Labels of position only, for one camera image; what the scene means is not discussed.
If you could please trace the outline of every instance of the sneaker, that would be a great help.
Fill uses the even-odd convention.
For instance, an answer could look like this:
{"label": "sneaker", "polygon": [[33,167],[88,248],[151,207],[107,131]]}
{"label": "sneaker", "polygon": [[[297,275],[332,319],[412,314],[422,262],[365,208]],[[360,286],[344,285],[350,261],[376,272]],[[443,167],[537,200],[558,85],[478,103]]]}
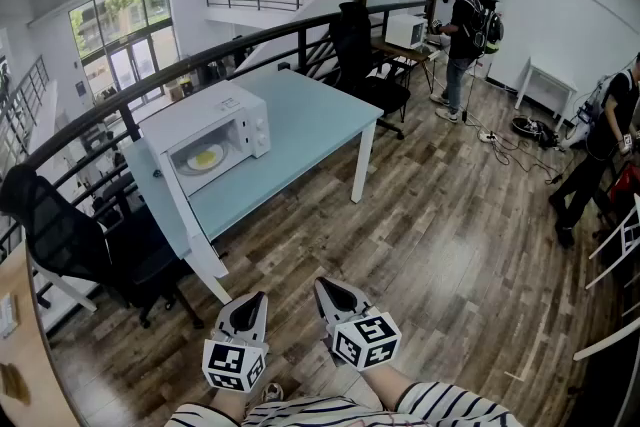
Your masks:
{"label": "sneaker", "polygon": [[442,98],[442,96],[435,93],[431,93],[429,95],[429,100],[435,103],[439,103],[440,105],[449,105],[449,100],[447,100],[446,98]]}
{"label": "sneaker", "polygon": [[267,402],[282,402],[284,399],[284,391],[282,390],[282,386],[278,383],[269,383],[262,390],[262,403],[266,404]]}
{"label": "sneaker", "polygon": [[558,217],[562,217],[567,213],[567,204],[564,202],[564,198],[558,198],[555,194],[549,196],[549,203],[558,214]]}
{"label": "sneaker", "polygon": [[458,113],[451,114],[449,109],[436,109],[436,116],[440,116],[442,119],[446,119],[447,121],[451,121],[451,123],[458,122]]}
{"label": "sneaker", "polygon": [[571,227],[565,228],[564,226],[560,226],[560,223],[556,223],[556,233],[558,234],[558,241],[560,245],[565,249],[570,248],[575,244],[575,240],[573,240],[573,233],[571,233]]}

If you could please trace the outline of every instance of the office chair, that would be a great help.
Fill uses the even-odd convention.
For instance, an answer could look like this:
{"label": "office chair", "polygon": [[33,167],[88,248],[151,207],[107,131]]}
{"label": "office chair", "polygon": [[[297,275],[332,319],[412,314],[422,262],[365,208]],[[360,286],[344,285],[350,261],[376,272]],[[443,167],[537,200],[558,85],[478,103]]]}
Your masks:
{"label": "office chair", "polygon": [[[329,34],[336,49],[340,65],[340,77],[336,88],[391,114],[406,105],[411,93],[396,84],[391,78],[367,77],[374,68],[371,54],[371,22],[367,8],[358,2],[340,4],[342,15],[329,24]],[[376,124],[398,134],[404,139],[402,130],[378,119]]]}
{"label": "office chair", "polygon": [[20,223],[31,257],[44,269],[102,284],[125,307],[141,308],[140,324],[162,296],[170,310],[177,299],[194,328],[204,323],[176,282],[190,272],[178,259],[145,205],[103,231],[25,164],[9,170],[0,187],[0,211]]}

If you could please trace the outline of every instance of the chair backrest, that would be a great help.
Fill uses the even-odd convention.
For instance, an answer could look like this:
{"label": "chair backrest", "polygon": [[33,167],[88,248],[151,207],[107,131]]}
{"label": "chair backrest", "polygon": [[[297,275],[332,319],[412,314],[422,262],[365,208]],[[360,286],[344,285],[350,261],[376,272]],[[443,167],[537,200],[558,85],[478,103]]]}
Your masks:
{"label": "chair backrest", "polygon": [[115,282],[100,225],[65,200],[25,164],[9,170],[0,187],[0,211],[20,223],[31,257],[56,274]]}
{"label": "chair backrest", "polygon": [[340,64],[339,89],[356,87],[373,69],[371,22],[367,8],[358,2],[340,4],[339,20],[329,24],[329,34]]}

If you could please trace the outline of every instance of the black pants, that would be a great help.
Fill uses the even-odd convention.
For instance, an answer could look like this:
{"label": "black pants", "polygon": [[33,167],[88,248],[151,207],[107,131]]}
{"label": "black pants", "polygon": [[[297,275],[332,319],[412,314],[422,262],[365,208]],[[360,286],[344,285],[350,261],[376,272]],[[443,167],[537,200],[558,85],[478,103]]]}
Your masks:
{"label": "black pants", "polygon": [[560,219],[563,228],[572,228],[580,220],[584,207],[587,206],[600,185],[600,179],[608,162],[608,159],[598,160],[591,154],[587,155],[587,158],[573,170],[569,178],[553,194],[557,198],[564,199],[565,196],[575,192],[571,205]]}

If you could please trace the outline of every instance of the striped shirt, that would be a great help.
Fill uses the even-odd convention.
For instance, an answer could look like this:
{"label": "striped shirt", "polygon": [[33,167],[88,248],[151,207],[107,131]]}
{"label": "striped shirt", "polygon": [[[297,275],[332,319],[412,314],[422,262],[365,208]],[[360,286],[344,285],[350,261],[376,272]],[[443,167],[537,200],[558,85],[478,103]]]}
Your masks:
{"label": "striped shirt", "polygon": [[416,383],[395,411],[374,411],[345,397],[302,397],[255,407],[240,426],[215,409],[180,406],[166,427],[522,427],[504,407],[457,386]]}

